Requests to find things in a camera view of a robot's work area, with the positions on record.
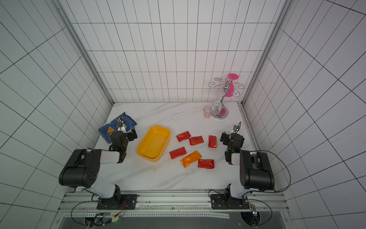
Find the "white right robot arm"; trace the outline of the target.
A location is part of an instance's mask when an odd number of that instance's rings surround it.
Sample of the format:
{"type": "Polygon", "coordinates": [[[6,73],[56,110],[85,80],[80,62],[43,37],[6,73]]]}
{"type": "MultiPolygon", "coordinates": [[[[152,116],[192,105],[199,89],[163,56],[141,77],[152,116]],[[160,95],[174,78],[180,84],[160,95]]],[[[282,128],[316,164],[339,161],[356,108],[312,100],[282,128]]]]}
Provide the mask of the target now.
{"type": "Polygon", "coordinates": [[[247,195],[254,191],[273,191],[275,179],[266,152],[242,149],[245,138],[239,134],[240,125],[231,133],[223,132],[220,141],[227,146],[225,160],[231,166],[239,166],[239,181],[229,184],[223,203],[228,209],[248,208],[247,195]]]}

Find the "red tea bag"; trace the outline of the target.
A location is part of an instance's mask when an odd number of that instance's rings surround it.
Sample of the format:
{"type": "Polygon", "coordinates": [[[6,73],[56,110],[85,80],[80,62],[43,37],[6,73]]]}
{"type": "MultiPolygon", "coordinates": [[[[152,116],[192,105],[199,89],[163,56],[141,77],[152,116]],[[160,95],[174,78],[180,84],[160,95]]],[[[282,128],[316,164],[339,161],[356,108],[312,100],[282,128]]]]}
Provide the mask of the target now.
{"type": "Polygon", "coordinates": [[[175,149],[173,151],[169,152],[171,159],[176,159],[178,157],[184,156],[187,154],[187,151],[185,149],[185,147],[181,147],[178,149],[175,149]]]}
{"type": "Polygon", "coordinates": [[[199,145],[204,143],[204,138],[202,136],[193,136],[189,138],[189,142],[191,146],[199,145]]]}
{"type": "Polygon", "coordinates": [[[198,167],[202,169],[214,169],[214,160],[213,159],[199,159],[198,167]]]}
{"type": "Polygon", "coordinates": [[[209,135],[208,137],[208,147],[217,148],[217,137],[214,135],[209,135]]]}
{"type": "Polygon", "coordinates": [[[176,136],[176,138],[177,138],[177,140],[178,140],[179,142],[182,142],[182,141],[184,141],[184,140],[190,139],[190,138],[191,138],[191,135],[190,135],[190,133],[189,133],[188,131],[185,131],[185,132],[183,132],[183,133],[178,134],[178,135],[176,136]]]}

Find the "orange tea bag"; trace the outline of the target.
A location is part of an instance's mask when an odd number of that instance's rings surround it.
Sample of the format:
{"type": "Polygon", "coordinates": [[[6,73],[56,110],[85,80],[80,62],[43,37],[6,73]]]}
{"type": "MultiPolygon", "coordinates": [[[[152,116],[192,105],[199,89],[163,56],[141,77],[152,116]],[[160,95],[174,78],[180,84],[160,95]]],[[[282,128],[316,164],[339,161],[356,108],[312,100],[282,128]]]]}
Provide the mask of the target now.
{"type": "Polygon", "coordinates": [[[181,160],[181,163],[184,166],[184,168],[187,168],[190,164],[192,164],[195,161],[198,161],[200,158],[202,158],[201,154],[198,151],[194,151],[191,154],[184,157],[181,160]]]}

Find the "yellow plastic storage box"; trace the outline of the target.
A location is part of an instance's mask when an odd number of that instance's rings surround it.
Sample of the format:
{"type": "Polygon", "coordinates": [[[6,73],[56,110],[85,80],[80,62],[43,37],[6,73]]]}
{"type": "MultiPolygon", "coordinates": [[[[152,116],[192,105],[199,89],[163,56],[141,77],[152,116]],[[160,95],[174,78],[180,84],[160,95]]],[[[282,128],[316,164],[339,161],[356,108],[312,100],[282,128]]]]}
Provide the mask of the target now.
{"type": "Polygon", "coordinates": [[[137,155],[151,162],[159,161],[170,140],[170,136],[170,130],[165,127],[151,127],[137,147],[137,155]]]}

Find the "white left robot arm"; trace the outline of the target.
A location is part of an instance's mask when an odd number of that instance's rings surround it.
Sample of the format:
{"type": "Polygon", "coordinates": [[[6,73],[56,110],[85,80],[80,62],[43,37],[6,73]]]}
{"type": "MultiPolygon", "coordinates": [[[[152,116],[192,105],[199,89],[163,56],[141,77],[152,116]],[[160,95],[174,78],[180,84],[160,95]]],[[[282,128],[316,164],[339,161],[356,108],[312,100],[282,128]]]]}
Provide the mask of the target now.
{"type": "Polygon", "coordinates": [[[98,196],[98,210],[134,210],[136,194],[122,194],[118,185],[99,175],[101,165],[121,164],[127,156],[130,141],[137,138],[135,128],[115,131],[108,150],[76,149],[59,175],[59,183],[70,188],[81,187],[98,196]]]}

